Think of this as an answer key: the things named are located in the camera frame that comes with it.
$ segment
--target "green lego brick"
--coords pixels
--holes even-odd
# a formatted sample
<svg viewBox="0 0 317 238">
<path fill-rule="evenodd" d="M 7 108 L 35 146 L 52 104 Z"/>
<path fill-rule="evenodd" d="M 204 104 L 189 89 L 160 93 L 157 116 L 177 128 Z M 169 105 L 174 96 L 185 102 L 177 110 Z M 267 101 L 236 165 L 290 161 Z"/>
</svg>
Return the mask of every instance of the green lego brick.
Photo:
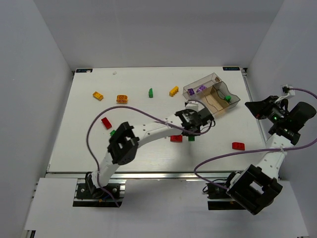
<svg viewBox="0 0 317 238">
<path fill-rule="evenodd" d="M 195 141 L 195 137 L 193 135 L 188 136 L 188 141 Z"/>
<path fill-rule="evenodd" d="M 152 88 L 149 89 L 149 97 L 150 97 L 150 98 L 153 97 L 153 89 L 152 89 Z"/>
<path fill-rule="evenodd" d="M 115 130 L 113 130 L 112 132 L 110 132 L 110 136 L 113 136 L 114 133 L 115 133 Z"/>
<path fill-rule="evenodd" d="M 230 102 L 231 96 L 225 96 L 224 99 L 225 99 L 227 102 Z"/>
</svg>

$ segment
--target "lego brick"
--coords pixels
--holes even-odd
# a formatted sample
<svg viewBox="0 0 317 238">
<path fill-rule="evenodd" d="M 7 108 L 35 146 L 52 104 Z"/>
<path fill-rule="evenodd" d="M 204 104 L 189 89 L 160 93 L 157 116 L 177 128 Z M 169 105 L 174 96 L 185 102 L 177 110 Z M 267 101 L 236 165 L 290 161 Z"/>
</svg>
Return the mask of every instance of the lego brick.
<svg viewBox="0 0 317 238">
<path fill-rule="evenodd" d="M 117 96 L 117 103 L 121 103 L 121 104 L 128 103 L 128 96 L 126 96 L 126 95 L 118 95 Z"/>
<path fill-rule="evenodd" d="M 152 98 L 152 97 L 153 97 L 153 89 L 150 88 L 150 89 L 149 89 L 149 98 Z"/>
<path fill-rule="evenodd" d="M 244 143 L 233 142 L 232 143 L 232 149 L 234 149 L 234 150 L 245 150 L 245 145 L 244 145 Z"/>
<path fill-rule="evenodd" d="M 93 96 L 94 98 L 97 98 L 99 101 L 101 101 L 101 99 L 104 98 L 104 96 L 100 94 L 99 92 L 94 92 Z"/>
<path fill-rule="evenodd" d="M 110 129 L 112 127 L 111 123 L 109 122 L 107 118 L 102 118 L 101 121 L 103 122 L 103 124 L 105 125 L 107 129 Z"/>
<path fill-rule="evenodd" d="M 193 96 L 195 94 L 194 89 L 192 89 L 192 88 L 189 88 L 187 90 L 187 92 L 188 92 L 189 96 Z"/>
<path fill-rule="evenodd" d="M 173 97 L 178 92 L 178 87 L 175 86 L 172 90 L 170 90 L 169 95 Z"/>
<path fill-rule="evenodd" d="M 115 130 L 112 130 L 112 132 L 110 132 L 110 136 L 113 136 L 114 133 L 115 133 Z"/>
<path fill-rule="evenodd" d="M 170 141 L 172 141 L 172 142 L 183 142 L 183 136 L 182 135 L 172 135 L 170 137 Z"/>
<path fill-rule="evenodd" d="M 193 135 L 188 136 L 188 141 L 195 141 L 195 137 Z"/>
<path fill-rule="evenodd" d="M 207 87 L 205 85 L 201 85 L 197 90 L 196 93 L 201 92 L 203 90 L 205 90 Z"/>
<path fill-rule="evenodd" d="M 225 99 L 227 102 L 230 102 L 230 100 L 231 100 L 231 96 L 230 96 L 230 95 L 225 96 L 225 97 L 224 97 L 224 99 Z"/>
</svg>

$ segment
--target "white cable tie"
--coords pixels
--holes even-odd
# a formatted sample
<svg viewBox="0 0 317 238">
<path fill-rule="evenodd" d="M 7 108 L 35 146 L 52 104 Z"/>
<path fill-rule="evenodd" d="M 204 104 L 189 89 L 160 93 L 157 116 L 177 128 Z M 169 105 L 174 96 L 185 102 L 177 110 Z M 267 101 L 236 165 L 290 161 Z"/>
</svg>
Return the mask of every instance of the white cable tie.
<svg viewBox="0 0 317 238">
<path fill-rule="evenodd" d="M 283 147 L 282 147 L 282 146 L 280 147 L 280 149 L 281 149 L 281 152 L 286 156 L 286 155 L 287 155 L 287 152 L 286 152 L 285 150 L 283 150 Z"/>
</svg>

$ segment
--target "white wall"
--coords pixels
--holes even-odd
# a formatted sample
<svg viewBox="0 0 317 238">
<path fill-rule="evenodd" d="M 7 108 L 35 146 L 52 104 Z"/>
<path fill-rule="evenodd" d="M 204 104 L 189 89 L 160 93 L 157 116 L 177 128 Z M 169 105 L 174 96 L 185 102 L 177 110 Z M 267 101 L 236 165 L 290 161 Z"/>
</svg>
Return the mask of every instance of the white wall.
<svg viewBox="0 0 317 238">
<path fill-rule="evenodd" d="M 280 95 L 280 85 L 291 83 L 317 93 L 317 1 L 285 0 L 249 67 L 249 81 L 256 100 Z M 296 92 L 293 107 L 305 101 L 317 109 L 313 97 Z M 265 123 L 266 130 L 271 123 Z M 300 131 L 298 145 L 317 136 L 317 117 Z M 310 237 L 317 238 L 316 180 L 317 161 L 314 145 L 289 152 L 282 175 L 291 181 Z"/>
<path fill-rule="evenodd" d="M 19 238 L 72 75 L 32 0 L 1 1 L 0 32 L 0 236 Z"/>
<path fill-rule="evenodd" d="M 34 0 L 72 69 L 249 66 L 283 0 Z"/>
</svg>

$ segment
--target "wire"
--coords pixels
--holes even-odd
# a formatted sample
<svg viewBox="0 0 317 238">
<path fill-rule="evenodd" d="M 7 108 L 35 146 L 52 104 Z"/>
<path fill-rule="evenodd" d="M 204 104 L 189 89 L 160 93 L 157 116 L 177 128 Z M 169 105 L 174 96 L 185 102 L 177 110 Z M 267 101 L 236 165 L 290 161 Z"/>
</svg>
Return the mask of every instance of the wire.
<svg viewBox="0 0 317 238">
<path fill-rule="evenodd" d="M 188 100 L 188 102 L 198 102 L 198 103 L 202 104 L 202 105 L 206 108 L 206 105 L 205 105 L 204 103 L 200 102 L 200 101 L 191 99 L 191 100 Z M 150 118 L 152 118 L 152 119 L 154 119 L 154 120 L 156 120 L 156 121 L 158 121 L 158 122 L 160 122 L 160 123 L 162 123 L 162 124 L 166 124 L 166 125 L 168 125 L 168 126 L 170 126 L 170 127 L 177 128 L 177 129 L 179 129 L 179 130 L 182 130 L 182 131 L 184 131 L 184 132 L 186 132 L 186 133 L 189 133 L 189 134 L 192 134 L 192 135 L 203 135 L 203 134 L 206 134 L 206 133 L 211 129 L 211 123 L 210 123 L 209 128 L 208 128 L 206 131 L 200 132 L 200 133 L 195 133 L 195 132 L 192 132 L 192 131 L 190 131 L 190 130 L 185 130 L 184 128 L 181 128 L 181 127 L 176 126 L 176 125 L 174 125 L 174 124 L 167 123 L 167 122 L 165 122 L 165 121 L 163 121 L 163 120 L 161 120 L 161 119 L 159 119 L 159 118 L 156 118 L 156 117 L 154 117 L 154 116 L 152 116 L 152 115 L 150 115 L 150 114 L 148 114 L 148 113 L 146 113 L 146 112 L 144 112 L 144 111 L 142 111 L 142 110 L 140 110 L 140 109 L 137 109 L 137 108 L 134 108 L 134 107 L 130 107 L 130 106 L 114 106 L 114 107 L 107 108 L 107 109 L 103 110 L 101 113 L 99 113 L 99 114 L 95 117 L 95 119 L 92 121 L 92 123 L 90 124 L 90 126 L 89 126 L 89 128 L 88 128 L 88 131 L 87 131 L 87 134 L 86 134 L 86 146 L 87 146 L 87 148 L 88 148 L 88 150 L 89 150 L 89 153 L 91 154 L 91 156 L 93 157 L 93 159 L 95 160 L 95 162 L 96 162 L 96 164 L 97 164 L 97 184 L 98 184 L 98 186 L 100 187 L 100 189 L 101 189 L 102 191 L 106 192 L 106 193 L 112 198 L 112 200 L 115 202 L 115 204 L 116 204 L 117 207 L 120 207 L 119 204 L 117 203 L 117 201 L 115 200 L 114 196 L 112 195 L 112 193 L 109 192 L 108 190 L 106 190 L 104 187 L 101 186 L 101 184 L 100 184 L 100 178 L 99 178 L 99 176 L 100 176 L 100 175 L 99 175 L 99 174 L 100 174 L 100 165 L 99 165 L 99 162 L 98 162 L 98 160 L 97 160 L 95 154 L 93 153 L 93 151 L 91 150 L 90 145 L 89 145 L 89 135 L 90 135 L 91 129 L 92 129 L 93 125 L 95 124 L 95 122 L 97 121 L 97 119 L 98 119 L 102 114 L 104 114 L 104 113 L 106 113 L 106 112 L 108 112 L 108 111 L 110 111 L 110 110 L 117 109 L 117 108 L 127 108 L 127 109 L 131 109 L 131 110 L 137 111 L 137 112 L 139 112 L 139 113 L 141 113 L 141 114 L 143 114 L 143 115 L 146 115 L 147 117 L 150 117 Z"/>
<path fill-rule="evenodd" d="M 291 90 L 297 90 L 297 91 L 302 91 L 302 92 L 308 93 L 308 94 L 312 95 L 315 99 L 317 99 L 317 95 L 316 95 L 316 94 L 314 94 L 314 93 L 312 93 L 311 91 L 308 91 L 308 90 L 306 90 L 306 89 L 302 89 L 302 88 L 291 88 Z M 284 150 L 284 151 L 301 150 L 301 149 L 305 149 L 305 148 L 307 148 L 307 147 L 310 147 L 310 146 L 314 145 L 316 142 L 317 142 L 317 138 L 316 138 L 315 140 L 313 140 L 311 143 L 308 143 L 307 145 L 298 146 L 298 147 L 292 147 L 292 148 L 287 147 L 287 148 L 283 148 L 283 150 Z M 206 163 L 208 163 L 208 162 L 211 162 L 211 161 L 214 161 L 214 160 L 217 160 L 217 159 L 221 159 L 221 158 L 225 158 L 225 157 L 228 157 L 228 156 L 242 155 L 242 154 L 251 154 L 251 153 L 257 153 L 257 152 L 279 152 L 279 151 L 281 151 L 280 148 L 276 148 L 276 149 L 275 149 L 275 148 L 268 148 L 268 149 L 239 151 L 239 152 L 229 153 L 229 154 L 225 154 L 225 155 L 215 156 L 215 157 L 213 157 L 213 158 L 210 158 L 210 159 L 208 159 L 208 160 L 205 160 L 205 161 L 199 163 L 199 164 L 194 168 L 194 174 L 195 174 L 197 177 L 199 177 L 199 178 L 201 178 L 201 179 L 203 179 L 203 180 L 205 180 L 205 181 L 207 181 L 207 182 L 209 182 L 209 183 L 211 183 L 211 184 L 213 184 L 213 185 L 215 185 L 215 186 L 218 186 L 218 187 L 220 187 L 220 188 L 223 188 L 223 189 L 226 189 L 226 190 L 227 190 L 227 189 L 228 189 L 227 187 L 224 187 L 224 186 L 222 186 L 222 185 L 220 185 L 220 184 L 218 184 L 218 183 L 215 183 L 215 182 L 213 182 L 213 181 L 210 181 L 210 180 L 207 179 L 207 178 L 204 178 L 204 177 L 200 176 L 200 175 L 198 174 L 198 172 L 197 172 L 197 169 L 198 169 L 200 166 L 202 166 L 202 165 L 204 165 L 204 164 L 206 164 Z"/>
<path fill-rule="evenodd" d="M 213 182 L 216 182 L 216 181 L 227 181 L 227 180 L 226 180 L 226 179 L 223 179 L 223 178 L 217 178 L 217 179 L 213 180 Z M 206 186 L 203 188 L 203 193 L 208 192 L 208 190 L 205 190 L 206 187 L 208 187 L 208 185 L 206 185 Z"/>
</svg>

